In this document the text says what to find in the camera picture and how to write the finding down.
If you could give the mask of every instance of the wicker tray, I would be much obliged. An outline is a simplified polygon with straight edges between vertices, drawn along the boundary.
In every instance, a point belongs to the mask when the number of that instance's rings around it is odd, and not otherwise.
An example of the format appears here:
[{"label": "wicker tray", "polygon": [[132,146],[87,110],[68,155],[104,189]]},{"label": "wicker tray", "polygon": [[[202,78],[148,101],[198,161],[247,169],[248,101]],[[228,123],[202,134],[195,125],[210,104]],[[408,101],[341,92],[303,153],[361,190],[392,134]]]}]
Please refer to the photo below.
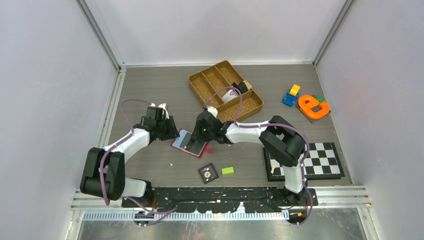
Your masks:
[{"label": "wicker tray", "polygon": [[[216,91],[223,87],[229,87],[232,83],[239,84],[242,81],[244,81],[242,76],[230,62],[226,60],[188,77],[188,85],[202,105],[204,105]],[[234,120],[239,108],[240,100],[238,97],[228,102],[223,101],[222,97],[227,92],[228,90],[221,91],[209,104],[218,110],[217,118],[221,122]],[[264,105],[264,101],[253,89],[243,93],[241,97],[243,102],[240,116],[237,119],[238,121],[242,121],[258,113]]]}]

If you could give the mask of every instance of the green toy piece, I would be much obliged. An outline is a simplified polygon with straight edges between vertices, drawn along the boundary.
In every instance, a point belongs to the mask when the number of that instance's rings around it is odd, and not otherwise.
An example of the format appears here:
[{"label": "green toy piece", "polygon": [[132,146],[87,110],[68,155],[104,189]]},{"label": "green toy piece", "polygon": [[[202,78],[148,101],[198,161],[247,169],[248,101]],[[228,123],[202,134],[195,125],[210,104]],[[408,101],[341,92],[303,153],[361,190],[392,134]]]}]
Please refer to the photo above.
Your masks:
[{"label": "green toy piece", "polygon": [[322,98],[322,97],[316,97],[315,98],[319,103],[322,103],[322,102],[324,102],[324,99]]},{"label": "green toy piece", "polygon": [[222,175],[230,175],[234,173],[234,168],[231,167],[226,167],[222,169]]}]

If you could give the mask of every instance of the white wall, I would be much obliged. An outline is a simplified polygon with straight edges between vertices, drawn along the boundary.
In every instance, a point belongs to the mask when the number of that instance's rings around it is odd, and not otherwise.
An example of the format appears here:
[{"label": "white wall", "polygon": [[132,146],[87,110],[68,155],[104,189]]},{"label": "white wall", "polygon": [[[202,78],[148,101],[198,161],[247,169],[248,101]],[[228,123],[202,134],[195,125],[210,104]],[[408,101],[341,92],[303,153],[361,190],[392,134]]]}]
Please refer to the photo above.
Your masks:
[{"label": "white wall", "polygon": [[58,240],[115,69],[74,0],[0,3],[1,239]]},{"label": "white wall", "polygon": [[312,62],[344,0],[89,2],[125,64],[160,65]]},{"label": "white wall", "polygon": [[318,66],[383,239],[423,239],[424,2],[356,1]]}]

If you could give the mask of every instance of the black square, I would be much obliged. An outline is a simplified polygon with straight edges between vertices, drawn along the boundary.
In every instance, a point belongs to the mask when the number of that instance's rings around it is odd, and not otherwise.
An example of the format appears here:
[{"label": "black square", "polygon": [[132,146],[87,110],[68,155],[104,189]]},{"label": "black square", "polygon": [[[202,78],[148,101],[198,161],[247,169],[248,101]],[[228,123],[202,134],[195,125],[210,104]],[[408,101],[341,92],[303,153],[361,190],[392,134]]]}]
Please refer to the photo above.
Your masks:
[{"label": "black square", "polygon": [[335,157],[329,157],[329,158],[328,158],[328,163],[329,163],[330,165],[337,165],[336,158],[335,158]]},{"label": "black square", "polygon": [[311,158],[313,166],[321,166],[321,162],[319,158]]},{"label": "black square", "polygon": [[272,175],[274,175],[274,176],[281,176],[281,169],[279,167],[276,167],[274,169],[274,173]]},{"label": "black square", "polygon": [[320,158],[325,158],[327,157],[326,151],[325,150],[318,150],[318,157]]},{"label": "black square", "polygon": [[313,166],[305,166],[305,174],[315,174]]},{"label": "black square", "polygon": [[309,144],[309,150],[317,150],[317,146],[315,146],[315,143]]},{"label": "black square", "polygon": [[219,177],[212,163],[209,163],[206,166],[202,166],[201,168],[198,169],[198,172],[204,184],[210,183]]},{"label": "black square", "polygon": [[333,148],[331,147],[331,142],[324,142],[324,149],[325,150],[332,150]]},{"label": "black square", "polygon": [[330,166],[322,166],[322,172],[324,174],[331,174],[331,168],[330,168]]}]

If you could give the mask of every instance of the orange toy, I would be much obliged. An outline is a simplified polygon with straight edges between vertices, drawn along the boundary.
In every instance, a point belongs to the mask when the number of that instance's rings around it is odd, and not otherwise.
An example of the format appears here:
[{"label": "orange toy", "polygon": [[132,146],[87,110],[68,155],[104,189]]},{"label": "orange toy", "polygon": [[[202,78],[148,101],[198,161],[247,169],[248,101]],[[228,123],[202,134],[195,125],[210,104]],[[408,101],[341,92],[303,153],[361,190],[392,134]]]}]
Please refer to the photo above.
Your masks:
[{"label": "orange toy", "polygon": [[[330,112],[330,106],[327,102],[323,101],[320,103],[315,97],[310,95],[299,97],[298,104],[302,113],[313,120],[318,120]],[[321,109],[319,111],[313,111],[312,109],[315,107],[320,107]]]}]

